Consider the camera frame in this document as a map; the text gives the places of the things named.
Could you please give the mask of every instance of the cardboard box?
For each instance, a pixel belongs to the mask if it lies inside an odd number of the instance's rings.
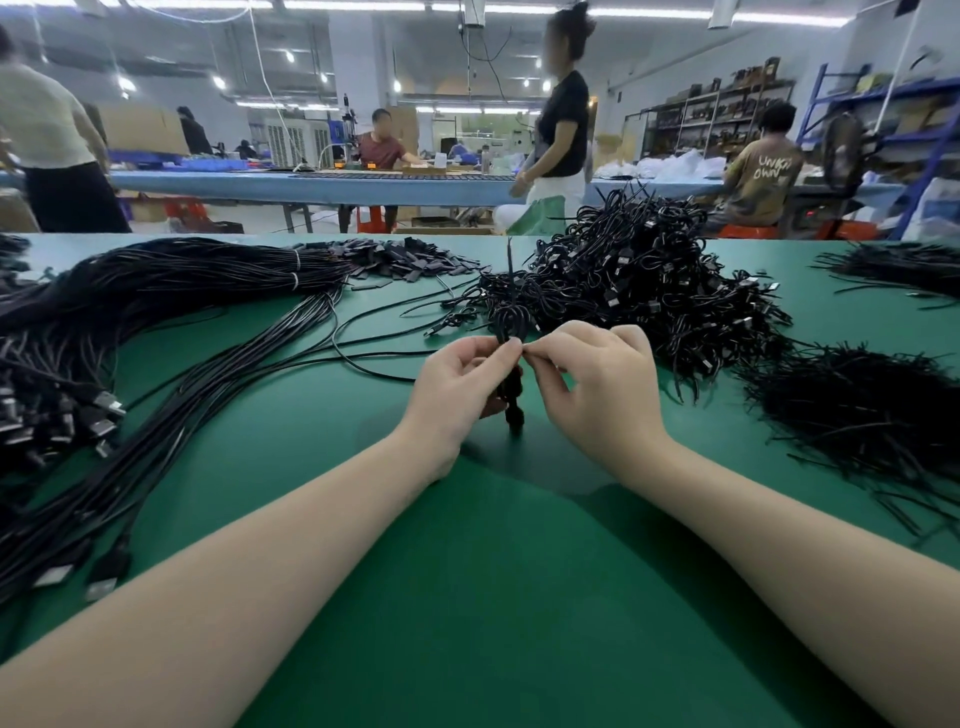
[[[111,150],[190,154],[175,111],[145,104],[98,104],[96,112]]]

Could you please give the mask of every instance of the hand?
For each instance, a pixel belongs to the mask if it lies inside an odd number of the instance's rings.
[[[523,197],[530,190],[531,182],[527,179],[527,173],[520,170],[516,173],[514,186],[510,188],[511,197]]]
[[[609,331],[568,321],[524,347],[547,415],[574,445],[616,474],[630,455],[663,451],[670,437],[660,416],[657,368],[636,326]],[[561,372],[576,381],[568,389]]]
[[[516,338],[498,346],[493,336],[466,336],[427,357],[397,431],[435,451],[437,477],[449,473],[477,420],[506,409],[495,390],[522,353]]]

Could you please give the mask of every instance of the left hand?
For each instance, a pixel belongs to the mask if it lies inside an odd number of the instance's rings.
[[[530,182],[527,179],[526,172],[522,172],[522,171],[517,172],[516,180],[514,181],[514,186],[510,188],[510,196],[523,197],[525,194],[527,194],[527,192],[530,191],[531,184],[532,182]]]
[[[521,354],[516,338],[499,346],[494,336],[466,336],[427,357],[397,432],[437,455],[437,477],[449,473],[473,424],[506,408],[496,388]]]

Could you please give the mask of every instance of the beige shirt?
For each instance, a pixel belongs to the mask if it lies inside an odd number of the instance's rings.
[[[790,187],[804,167],[804,155],[785,136],[764,136],[740,153],[724,177],[727,219],[735,225],[776,225]]]
[[[77,98],[23,63],[0,63],[0,135],[23,167],[61,169],[95,161],[77,131]]]

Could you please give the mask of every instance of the red shirt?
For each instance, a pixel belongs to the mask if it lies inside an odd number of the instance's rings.
[[[360,161],[375,164],[377,169],[393,169],[396,161],[406,153],[403,145],[392,136],[380,141],[373,141],[370,132],[360,136]]]

